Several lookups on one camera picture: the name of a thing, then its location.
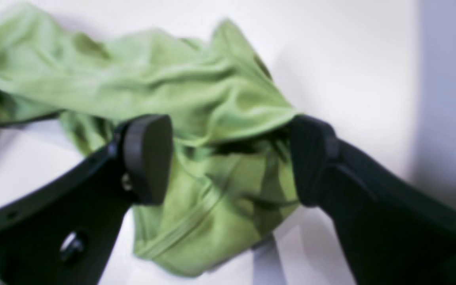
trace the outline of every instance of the green fabric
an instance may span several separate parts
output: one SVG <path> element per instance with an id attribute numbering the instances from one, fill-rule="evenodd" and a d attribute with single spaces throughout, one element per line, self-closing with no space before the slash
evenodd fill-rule
<path id="1" fill-rule="evenodd" d="M 210 42 L 159 29 L 97 42 L 19 4 L 0 14 L 0 125 L 57 114 L 85 155 L 118 122 L 170 114 L 162 206 L 134 207 L 134 253 L 198 276 L 257 243 L 297 205 L 286 128 L 296 114 L 234 23 Z"/>

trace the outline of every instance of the hole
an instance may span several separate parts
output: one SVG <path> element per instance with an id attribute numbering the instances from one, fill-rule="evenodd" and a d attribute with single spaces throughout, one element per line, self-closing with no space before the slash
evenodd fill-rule
<path id="1" fill-rule="evenodd" d="M 13 219 L 15 219 L 18 215 L 19 215 L 19 213 L 18 213 L 17 211 L 13 211 L 13 212 L 8 213 L 7 218 L 8 218 L 8 220 L 13 220 Z"/>

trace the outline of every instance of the white surface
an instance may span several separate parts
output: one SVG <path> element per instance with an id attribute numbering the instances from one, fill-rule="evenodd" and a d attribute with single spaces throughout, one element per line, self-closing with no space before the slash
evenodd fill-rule
<path id="1" fill-rule="evenodd" d="M 9 2 L 0 0 L 0 7 Z M 409 176 L 417 99 L 416 7 L 411 0 L 31 2 L 65 27 L 96 38 L 156 26 L 176 36 L 207 39 L 219 20 L 232 18 L 297 108 L 331 123 L 341 138 L 400 177 Z M 36 189 L 80 159 L 60 136 L 51 139 L 58 133 L 52 125 L 0 133 L 0 204 Z M 288 284 L 353 283 L 331 223 L 320 211 L 297 211 L 275 236 Z M 100 284 L 252 283 L 251 251 L 185 280 L 133 258 L 132 240 L 129 213 Z"/>

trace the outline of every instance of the green cloth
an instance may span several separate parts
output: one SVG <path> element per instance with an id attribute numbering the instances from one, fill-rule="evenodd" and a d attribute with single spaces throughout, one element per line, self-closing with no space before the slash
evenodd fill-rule
<path id="1" fill-rule="evenodd" d="M 172 117 L 165 203 L 133 212 L 134 254 L 173 274 L 239 254 L 297 206 L 283 128 L 297 111 L 228 20 L 209 43 L 159 29 L 98 42 L 11 7 L 0 13 L 0 125 L 54 114 L 85 155 L 121 121 Z"/>

